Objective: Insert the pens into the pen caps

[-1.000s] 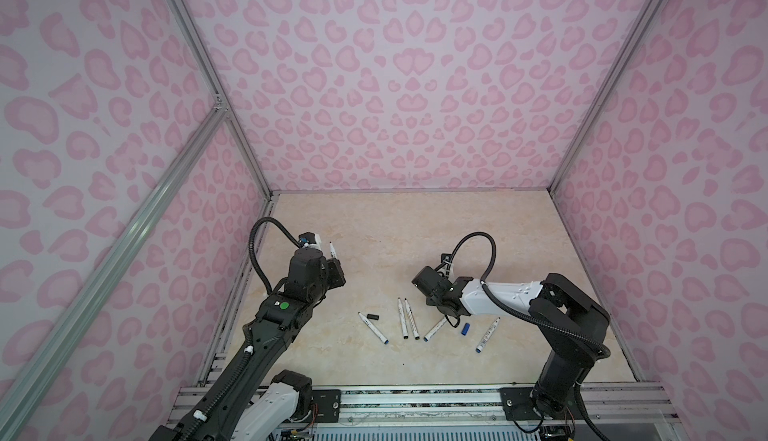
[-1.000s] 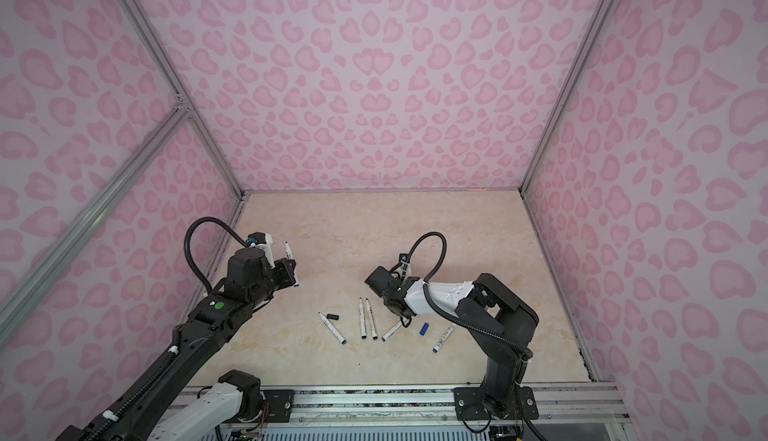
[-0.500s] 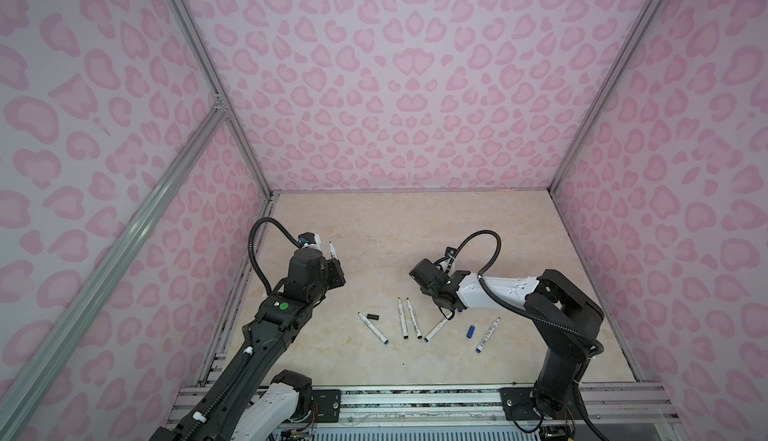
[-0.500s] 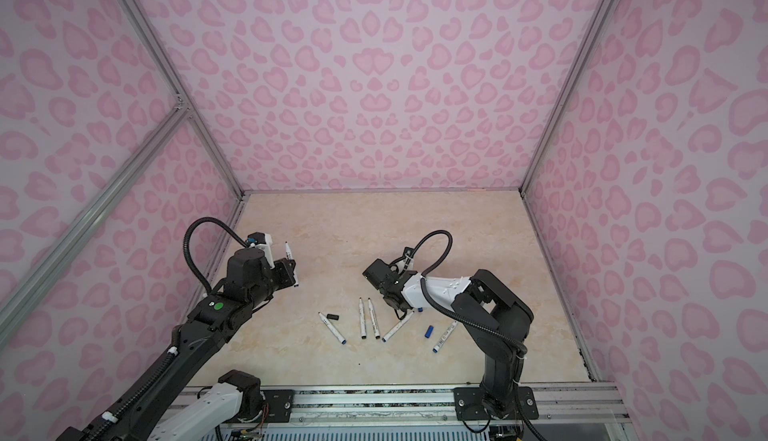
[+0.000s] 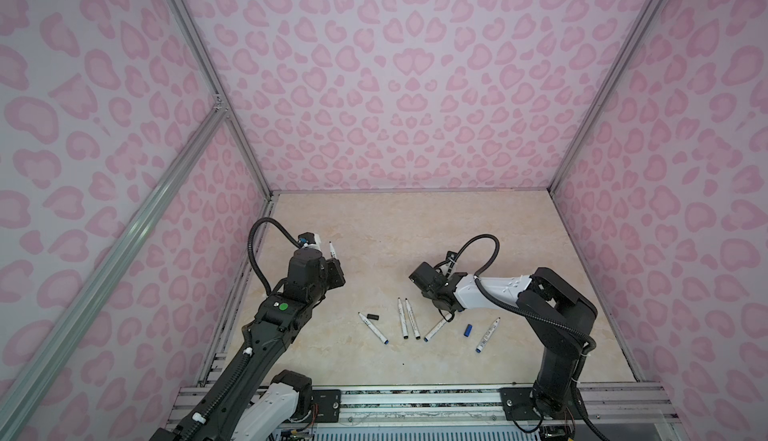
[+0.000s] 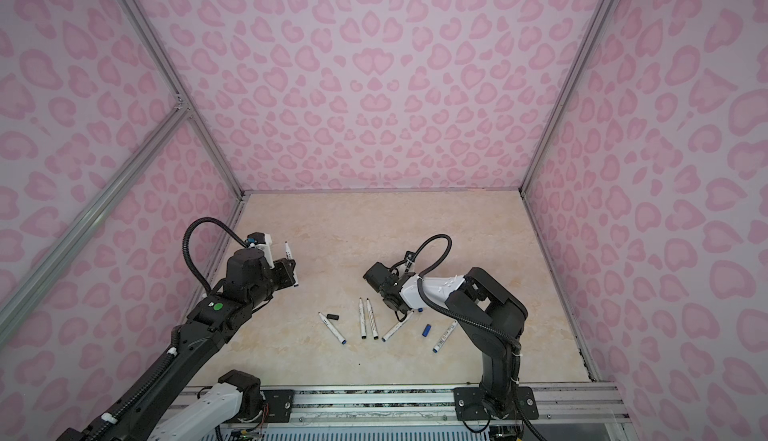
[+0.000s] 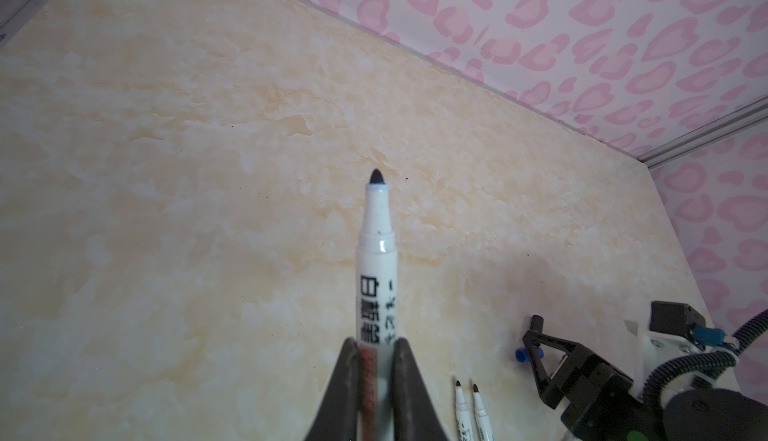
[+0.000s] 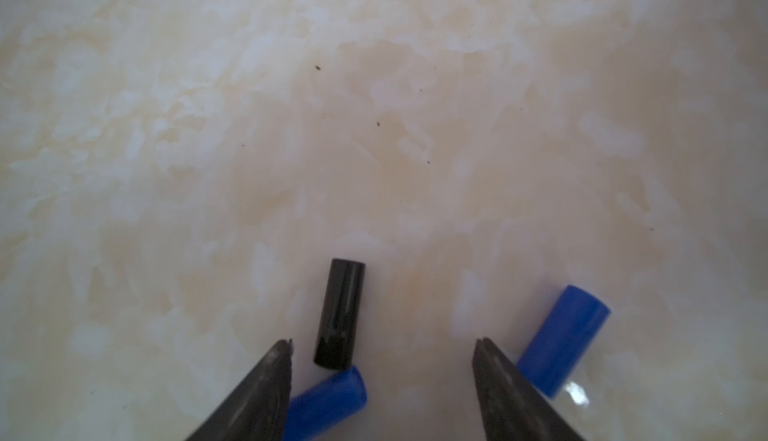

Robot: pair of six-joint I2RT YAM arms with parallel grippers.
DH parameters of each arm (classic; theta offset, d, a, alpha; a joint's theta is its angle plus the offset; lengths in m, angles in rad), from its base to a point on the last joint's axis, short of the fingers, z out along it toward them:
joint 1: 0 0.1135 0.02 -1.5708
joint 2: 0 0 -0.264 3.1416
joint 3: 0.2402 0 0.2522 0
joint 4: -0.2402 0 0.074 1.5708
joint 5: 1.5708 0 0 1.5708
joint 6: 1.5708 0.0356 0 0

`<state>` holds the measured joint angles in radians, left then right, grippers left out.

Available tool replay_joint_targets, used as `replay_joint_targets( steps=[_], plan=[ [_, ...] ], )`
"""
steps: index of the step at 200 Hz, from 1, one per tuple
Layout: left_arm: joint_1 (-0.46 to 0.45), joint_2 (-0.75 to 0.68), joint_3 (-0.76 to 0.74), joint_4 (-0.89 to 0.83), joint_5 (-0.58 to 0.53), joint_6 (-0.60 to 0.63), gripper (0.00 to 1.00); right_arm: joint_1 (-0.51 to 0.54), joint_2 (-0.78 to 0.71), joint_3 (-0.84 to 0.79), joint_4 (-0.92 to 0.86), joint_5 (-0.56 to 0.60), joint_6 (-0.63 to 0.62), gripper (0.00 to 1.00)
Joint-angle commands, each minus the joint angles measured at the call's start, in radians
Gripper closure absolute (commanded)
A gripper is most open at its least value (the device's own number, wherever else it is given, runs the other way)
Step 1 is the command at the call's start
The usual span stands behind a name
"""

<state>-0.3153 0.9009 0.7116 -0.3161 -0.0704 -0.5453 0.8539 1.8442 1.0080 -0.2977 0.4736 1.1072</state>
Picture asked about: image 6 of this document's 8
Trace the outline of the white marker pen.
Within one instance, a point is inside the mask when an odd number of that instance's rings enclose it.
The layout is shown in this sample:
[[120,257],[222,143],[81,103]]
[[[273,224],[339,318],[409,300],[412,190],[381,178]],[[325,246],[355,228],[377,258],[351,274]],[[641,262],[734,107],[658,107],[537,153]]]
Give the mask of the white marker pen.
[[284,242],[284,251],[285,251],[285,259],[287,260],[289,265],[288,272],[290,275],[290,279],[292,281],[292,286],[298,287],[299,281],[296,275],[296,260],[293,256],[293,253],[288,241]]

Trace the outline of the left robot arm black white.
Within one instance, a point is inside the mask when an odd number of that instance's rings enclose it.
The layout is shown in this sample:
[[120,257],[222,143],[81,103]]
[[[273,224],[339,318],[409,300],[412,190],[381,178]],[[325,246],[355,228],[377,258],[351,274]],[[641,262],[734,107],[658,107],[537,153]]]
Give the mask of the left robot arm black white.
[[256,310],[274,294],[296,285],[296,261],[269,262],[257,247],[236,251],[225,276],[174,327],[169,346],[102,415],[82,429],[66,429],[60,440],[146,440],[189,381]]

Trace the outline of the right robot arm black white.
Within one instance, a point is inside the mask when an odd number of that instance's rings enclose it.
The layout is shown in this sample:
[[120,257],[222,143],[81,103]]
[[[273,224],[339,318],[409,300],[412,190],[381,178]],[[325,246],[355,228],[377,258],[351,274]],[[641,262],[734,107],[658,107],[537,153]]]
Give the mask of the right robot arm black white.
[[432,309],[455,321],[482,353],[484,408],[497,419],[513,414],[519,400],[520,339],[528,318],[520,300],[479,267],[461,276],[423,277],[397,275],[377,262],[363,279],[398,314]]

